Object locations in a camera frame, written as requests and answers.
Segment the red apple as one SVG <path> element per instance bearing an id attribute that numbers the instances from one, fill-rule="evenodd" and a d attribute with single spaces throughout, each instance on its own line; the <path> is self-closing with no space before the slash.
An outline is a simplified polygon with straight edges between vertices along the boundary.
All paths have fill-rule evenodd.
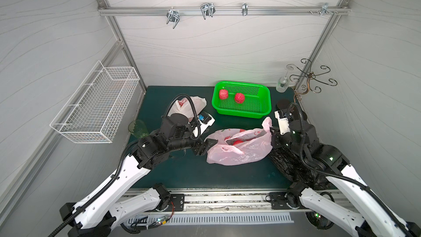
<path id="1" fill-rule="evenodd" d="M 243 143 L 244 142 L 244 140 L 235 140 L 234 142 L 233 142 L 233 145 L 239 145 L 239 144 L 241 144 L 241 143 Z"/>
<path id="2" fill-rule="evenodd" d="M 229 98 L 229 92 L 225 89 L 219 90 L 219 99 L 226 100 Z"/>
<path id="3" fill-rule="evenodd" d="M 234 101 L 238 104 L 244 103 L 245 95 L 243 93 L 236 93 L 234 96 Z"/>

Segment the black plastic bag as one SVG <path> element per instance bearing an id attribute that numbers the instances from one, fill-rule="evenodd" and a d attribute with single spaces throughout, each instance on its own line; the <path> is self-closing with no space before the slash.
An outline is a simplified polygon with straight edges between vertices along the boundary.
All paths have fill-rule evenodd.
<path id="1" fill-rule="evenodd" d="M 285 148 L 272 148 L 269 158 L 284 177 L 291 182 L 303 182 L 314 190 L 333 187 L 325 177 L 306 168 L 298 156 Z"/>

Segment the pink plastic bag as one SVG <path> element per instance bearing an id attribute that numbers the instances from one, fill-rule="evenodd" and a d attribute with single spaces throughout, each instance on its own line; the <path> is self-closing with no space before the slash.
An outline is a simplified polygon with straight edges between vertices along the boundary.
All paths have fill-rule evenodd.
<path id="1" fill-rule="evenodd" d="M 266 117 L 261 128 L 250 130 L 228 128 L 218 130 L 207 139 L 216 139 L 218 144 L 207 152 L 207 163 L 224 166 L 237 166 L 264 159 L 272 150 L 272 119 Z M 244 140 L 233 145 L 235 140 Z"/>

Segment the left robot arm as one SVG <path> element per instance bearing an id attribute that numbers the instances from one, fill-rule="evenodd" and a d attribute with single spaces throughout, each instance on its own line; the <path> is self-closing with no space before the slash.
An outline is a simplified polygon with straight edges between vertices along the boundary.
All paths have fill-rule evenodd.
<path id="1" fill-rule="evenodd" d="M 201 156 L 216 145 L 215 139 L 201 138 L 214 124 L 214 117 L 206 112 L 199 113 L 187 94 L 177 95 L 169 106 L 180 98 L 189 102 L 193 119 L 180 113 L 170 114 L 167 110 L 159 129 L 125 147 L 113 174 L 81 201 L 66 203 L 60 209 L 62 224 L 50 233 L 51 237 L 66 226 L 71 226 L 69 237 L 107 237 L 118 225 L 141 212 L 167 208 L 171 194 L 161 183 L 126 201 L 120 201 L 120 198 L 156 166 L 168 160 L 172 152 L 191 149 Z"/>

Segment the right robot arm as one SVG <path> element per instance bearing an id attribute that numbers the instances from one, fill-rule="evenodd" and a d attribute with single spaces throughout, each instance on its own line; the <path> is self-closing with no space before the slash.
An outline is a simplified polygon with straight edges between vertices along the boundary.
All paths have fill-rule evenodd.
<path id="1" fill-rule="evenodd" d="M 269 157 L 289 180 L 289 208 L 307 208 L 318 229 L 339 226 L 353 237 L 418 237 L 421 228 L 393 212 L 359 176 L 348 158 L 320 142 L 298 103 L 280 100 Z"/>

